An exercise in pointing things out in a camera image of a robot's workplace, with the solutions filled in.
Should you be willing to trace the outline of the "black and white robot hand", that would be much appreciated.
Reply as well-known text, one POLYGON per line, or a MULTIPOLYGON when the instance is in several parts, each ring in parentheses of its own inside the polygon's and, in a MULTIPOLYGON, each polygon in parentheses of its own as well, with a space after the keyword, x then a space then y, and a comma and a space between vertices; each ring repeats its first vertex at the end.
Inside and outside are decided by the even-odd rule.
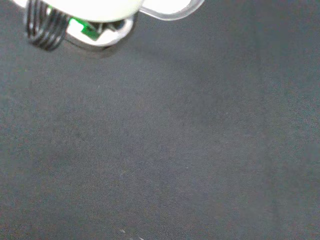
POLYGON ((51 52, 63 41, 102 52, 134 28, 141 0, 15 0, 24 13, 27 41, 51 52))

